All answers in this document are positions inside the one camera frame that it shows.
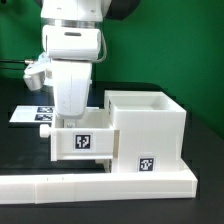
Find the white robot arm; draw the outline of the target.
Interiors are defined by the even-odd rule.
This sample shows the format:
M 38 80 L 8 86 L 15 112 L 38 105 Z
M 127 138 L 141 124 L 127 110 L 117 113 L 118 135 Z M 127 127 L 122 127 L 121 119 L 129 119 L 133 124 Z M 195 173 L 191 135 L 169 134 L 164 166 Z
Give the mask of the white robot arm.
M 100 24 L 123 20 L 141 0 L 34 0 L 41 7 L 42 46 L 50 60 L 55 113 L 62 119 L 83 116 L 92 65 L 105 60 Z

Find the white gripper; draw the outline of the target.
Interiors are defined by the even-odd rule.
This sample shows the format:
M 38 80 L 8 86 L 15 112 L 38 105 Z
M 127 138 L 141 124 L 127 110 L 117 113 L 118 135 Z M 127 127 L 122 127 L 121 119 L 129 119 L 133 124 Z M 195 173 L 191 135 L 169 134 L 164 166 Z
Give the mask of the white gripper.
M 57 116 L 81 119 L 87 105 L 92 63 L 101 48 L 100 30 L 45 25 L 42 44 L 50 59 Z

